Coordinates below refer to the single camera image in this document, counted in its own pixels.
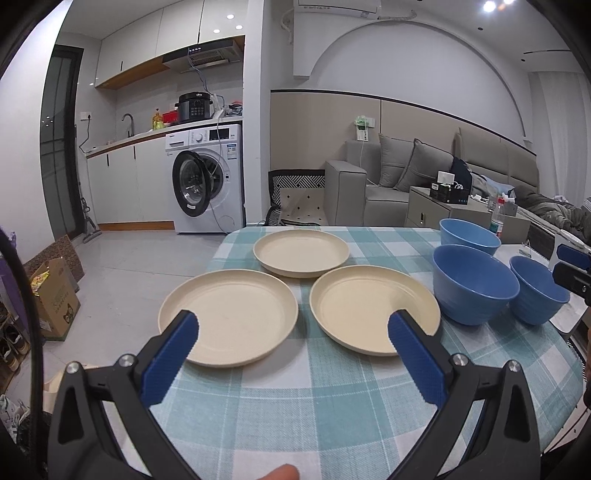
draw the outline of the tile floor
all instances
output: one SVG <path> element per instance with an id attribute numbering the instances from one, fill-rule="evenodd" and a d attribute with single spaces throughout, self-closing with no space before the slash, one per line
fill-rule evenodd
<path id="1" fill-rule="evenodd" d="M 104 232 L 79 245 L 85 271 L 77 294 L 80 310 L 64 342 L 44 345 L 46 381 L 72 360 L 109 365 L 123 353 L 137 353 L 158 334 L 158 310 L 166 295 L 204 273 L 223 239 L 170 231 Z M 8 387 L 9 398 L 28 404 L 30 374 L 27 356 Z"/>

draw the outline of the white cabinet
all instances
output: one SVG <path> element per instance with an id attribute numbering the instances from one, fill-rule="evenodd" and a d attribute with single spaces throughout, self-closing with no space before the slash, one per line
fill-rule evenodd
<path id="1" fill-rule="evenodd" d="M 164 8 L 156 56 L 195 45 L 199 39 L 199 25 L 203 0 L 184 0 Z"/>
<path id="2" fill-rule="evenodd" d="M 152 12 L 102 41 L 95 85 L 156 56 L 162 13 L 162 10 Z"/>
<path id="3" fill-rule="evenodd" d="M 135 145 L 138 171 L 139 208 L 144 222 L 170 220 L 169 200 L 173 179 L 164 151 L 166 138 L 155 138 Z"/>
<path id="4" fill-rule="evenodd" d="M 142 221 L 133 145 L 89 158 L 88 177 L 97 223 Z"/>
<path id="5" fill-rule="evenodd" d="M 87 162 L 90 198 L 92 199 L 96 223 L 108 223 L 107 218 L 110 217 L 110 213 L 109 197 L 106 194 L 109 188 L 107 154 L 89 158 Z"/>
<path id="6" fill-rule="evenodd" d="M 247 6 L 248 0 L 205 0 L 199 43 L 245 35 Z"/>

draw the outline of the screw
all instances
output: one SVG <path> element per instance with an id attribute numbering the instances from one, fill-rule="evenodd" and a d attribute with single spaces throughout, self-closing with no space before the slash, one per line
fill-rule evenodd
<path id="1" fill-rule="evenodd" d="M 70 362 L 66 366 L 66 372 L 69 374 L 75 374 L 80 369 L 80 364 L 78 362 Z"/>
<path id="2" fill-rule="evenodd" d="M 509 360 L 507 363 L 509 366 L 509 370 L 511 370 L 512 372 L 517 373 L 518 371 L 521 370 L 521 365 L 519 364 L 519 362 L 517 360 Z"/>
<path id="3" fill-rule="evenodd" d="M 135 357 L 131 353 L 126 353 L 119 357 L 119 365 L 122 367 L 131 367 L 135 362 Z"/>
<path id="4" fill-rule="evenodd" d="M 456 353 L 452 357 L 452 360 L 454 365 L 457 365 L 459 367 L 465 367 L 468 364 L 468 357 L 466 355 L 463 355 L 462 353 Z"/>

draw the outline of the beige plate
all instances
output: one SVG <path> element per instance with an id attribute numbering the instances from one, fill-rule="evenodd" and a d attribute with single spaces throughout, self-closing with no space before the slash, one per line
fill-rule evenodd
<path id="1" fill-rule="evenodd" d="M 199 339 L 187 360 L 207 367 L 259 360 L 286 339 L 298 315 L 289 287 L 254 270 L 219 270 L 186 281 L 160 307 L 160 332 L 182 309 L 199 320 Z"/>
<path id="2" fill-rule="evenodd" d="M 349 246 L 320 230 L 282 230 L 259 239 L 254 254 L 263 267 L 278 275 L 316 278 L 345 263 Z"/>
<path id="3" fill-rule="evenodd" d="M 320 327 L 336 342 L 367 355 L 396 355 L 388 319 L 406 309 L 428 335 L 435 335 L 441 313 L 435 297 L 417 280 L 372 265 L 342 267 L 320 277 L 310 291 Z"/>

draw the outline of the checkered tablecloth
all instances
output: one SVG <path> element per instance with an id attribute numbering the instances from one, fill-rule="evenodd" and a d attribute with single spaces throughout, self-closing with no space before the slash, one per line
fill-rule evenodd
<path id="1" fill-rule="evenodd" d="M 228 235 L 209 270 L 261 270 L 252 247 L 276 228 Z M 322 227 L 345 240 L 348 265 L 393 268 L 433 291 L 430 229 Z M 300 304 L 297 326 L 269 357 L 242 368 L 185 363 L 152 412 L 178 451 L 204 480 L 253 480 L 292 463 L 303 479 L 386 479 L 433 416 L 399 358 L 361 355 L 319 328 L 308 303 L 313 280 L 286 280 Z M 524 367 L 540 448 L 558 433 L 582 394 L 579 361 L 551 323 L 529 327 L 506 309 L 479 327 L 445 318 L 442 343 L 474 363 Z M 457 465 L 476 423 L 470 414 L 447 467 Z"/>

